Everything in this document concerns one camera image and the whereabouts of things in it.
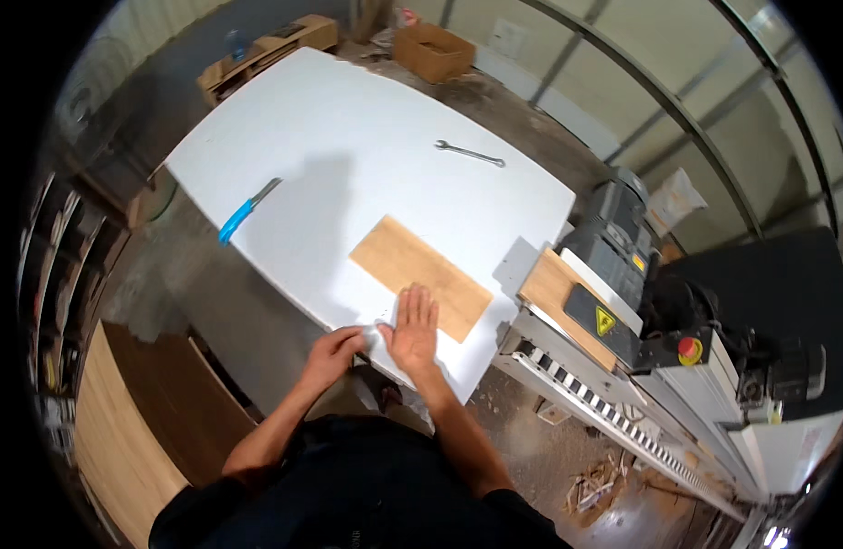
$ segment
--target open-end wrench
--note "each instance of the open-end wrench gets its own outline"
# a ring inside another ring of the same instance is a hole
[[[455,147],[454,145],[449,145],[448,141],[442,139],[437,140],[437,142],[434,143],[434,147],[439,148],[439,150],[453,150],[457,153],[461,153],[462,155],[472,156],[473,158],[478,158],[479,160],[489,161],[499,168],[503,168],[506,166],[506,162],[503,158],[492,158],[491,156],[481,155],[480,153],[475,153],[471,150],[467,150],[466,148]]]

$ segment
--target blue handle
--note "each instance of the blue handle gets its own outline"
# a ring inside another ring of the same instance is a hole
[[[235,229],[239,228],[241,221],[245,220],[245,217],[250,215],[253,211],[253,203],[249,199],[247,202],[243,203],[238,211],[235,214],[232,214],[232,217],[223,225],[223,228],[220,229],[220,236],[218,237],[221,246],[226,246],[229,244],[229,239],[232,237],[232,233],[235,232]]]

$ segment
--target black cover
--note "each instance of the black cover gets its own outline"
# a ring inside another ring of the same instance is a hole
[[[786,403],[784,421],[843,409],[843,266],[830,229],[712,249],[664,265],[660,276],[667,274],[716,294],[724,326],[824,346],[823,393],[813,401]]]

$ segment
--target white tabletop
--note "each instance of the white tabletop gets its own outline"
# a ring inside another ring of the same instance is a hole
[[[437,140],[506,161],[501,169]],[[392,215],[494,295],[437,360],[461,402],[518,313],[515,292],[558,236],[574,193],[476,122],[400,82],[311,48],[256,76],[193,129],[167,168],[217,227],[284,178],[231,238],[240,253],[327,329],[390,322],[395,294],[349,259]],[[383,345],[376,366],[412,384]]]

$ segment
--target yellow warning sticker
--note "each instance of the yellow warning sticker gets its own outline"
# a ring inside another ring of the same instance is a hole
[[[616,326],[616,320],[610,313],[606,312],[601,307],[595,307],[595,325],[598,326],[598,336],[602,337],[607,334],[613,326]]]
[[[644,262],[644,259],[641,259],[641,257],[637,254],[633,254],[632,261],[635,262],[635,267],[640,269],[641,272],[644,272],[644,268],[647,266],[647,264]]]

